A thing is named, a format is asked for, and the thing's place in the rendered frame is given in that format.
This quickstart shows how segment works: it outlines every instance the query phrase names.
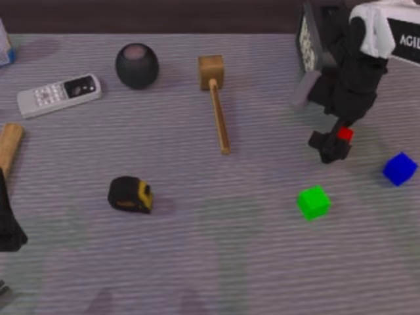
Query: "small red block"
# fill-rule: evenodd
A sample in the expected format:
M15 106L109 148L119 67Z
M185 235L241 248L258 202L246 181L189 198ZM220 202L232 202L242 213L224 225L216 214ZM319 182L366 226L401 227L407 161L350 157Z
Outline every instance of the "small red block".
M346 127L341 127L341 129L337 133L337 138L343 139L349 142L352 140L352 137L353 137L353 130Z

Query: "gray table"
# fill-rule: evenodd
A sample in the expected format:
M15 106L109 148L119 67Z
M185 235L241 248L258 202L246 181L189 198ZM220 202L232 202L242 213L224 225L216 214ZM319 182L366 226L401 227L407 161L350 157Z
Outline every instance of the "gray table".
M420 161L419 81L390 62L345 161L306 142L334 119L287 103L301 74L292 35L24 35L0 70L0 120L27 134L10 178L30 242L0 254L15 290L1 313L95 315L418 315L419 177L380 174L403 150ZM126 43L156 50L161 73L130 91L114 72ZM223 54L232 155L219 153L201 54ZM104 98L23 120L22 89L93 72ZM146 179L155 214L110 209L114 177ZM321 184L331 213L306 222L300 190Z

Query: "hammer handle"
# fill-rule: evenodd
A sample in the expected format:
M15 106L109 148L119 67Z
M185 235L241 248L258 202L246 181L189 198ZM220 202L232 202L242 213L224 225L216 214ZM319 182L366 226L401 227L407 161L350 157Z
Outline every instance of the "hammer handle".
M0 135L0 168L3 170L5 179L9 176L14 156L23 135L24 129L17 123L7 123L3 127Z
M215 111L217 133L219 134L220 151L222 154L230 153L230 143L226 123L224 122L221 100L219 98L219 88L215 79L209 80L210 94L213 101L213 109Z

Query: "black ball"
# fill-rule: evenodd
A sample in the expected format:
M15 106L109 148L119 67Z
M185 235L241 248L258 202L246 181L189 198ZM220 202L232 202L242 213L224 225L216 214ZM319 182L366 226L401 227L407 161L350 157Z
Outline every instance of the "black ball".
M115 69L121 82L132 89L144 89L159 73L159 62L154 51L145 44L131 43L117 55Z

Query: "cordless phone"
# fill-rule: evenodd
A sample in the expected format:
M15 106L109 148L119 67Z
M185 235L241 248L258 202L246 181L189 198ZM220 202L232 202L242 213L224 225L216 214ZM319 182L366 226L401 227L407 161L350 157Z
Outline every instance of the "cordless phone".
M101 95L98 78L88 73L19 92L17 99L20 113L27 119L95 100Z

